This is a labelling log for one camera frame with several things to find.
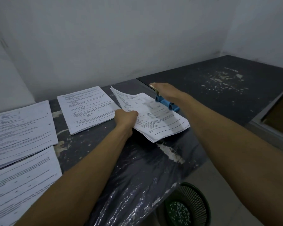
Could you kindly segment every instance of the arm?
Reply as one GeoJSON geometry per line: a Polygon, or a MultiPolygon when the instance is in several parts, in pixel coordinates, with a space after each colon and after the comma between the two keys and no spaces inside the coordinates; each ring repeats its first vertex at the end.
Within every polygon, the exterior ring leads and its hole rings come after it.
{"type": "Polygon", "coordinates": [[[151,83],[184,112],[209,158],[265,225],[283,225],[283,152],[168,83],[151,83]]]}
{"type": "Polygon", "coordinates": [[[15,226],[83,225],[132,135],[137,115],[136,111],[116,110],[115,129],[50,186],[15,226]]]}

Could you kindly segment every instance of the paper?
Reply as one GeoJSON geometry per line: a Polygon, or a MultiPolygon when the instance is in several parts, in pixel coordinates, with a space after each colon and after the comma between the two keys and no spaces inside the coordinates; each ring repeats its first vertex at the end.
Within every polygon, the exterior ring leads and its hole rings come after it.
{"type": "Polygon", "coordinates": [[[99,86],[57,98],[71,135],[113,119],[119,109],[99,86]]]}
{"type": "Polygon", "coordinates": [[[0,168],[57,143],[48,101],[0,113],[0,168]]]}
{"type": "Polygon", "coordinates": [[[0,170],[0,226],[12,226],[62,176],[53,147],[0,170]]]}
{"type": "Polygon", "coordinates": [[[153,143],[190,127],[186,118],[169,110],[145,93],[130,95],[112,87],[110,89],[123,110],[136,110],[139,113],[134,128],[153,143]]]}

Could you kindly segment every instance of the printed document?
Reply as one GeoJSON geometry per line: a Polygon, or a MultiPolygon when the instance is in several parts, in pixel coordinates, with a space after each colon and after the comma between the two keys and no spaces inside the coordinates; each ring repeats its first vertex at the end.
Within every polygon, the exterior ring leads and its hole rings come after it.
{"type": "Polygon", "coordinates": [[[134,128],[153,143],[190,127],[186,118],[169,110],[145,93],[130,95],[113,87],[110,89],[123,110],[136,110],[139,113],[134,128]]]}
{"type": "Polygon", "coordinates": [[[14,225],[61,176],[53,147],[0,170],[0,225],[14,225]]]}
{"type": "Polygon", "coordinates": [[[57,143],[48,101],[0,113],[0,168],[57,143]]]}
{"type": "Polygon", "coordinates": [[[113,119],[119,109],[99,86],[57,98],[71,135],[113,119]]]}

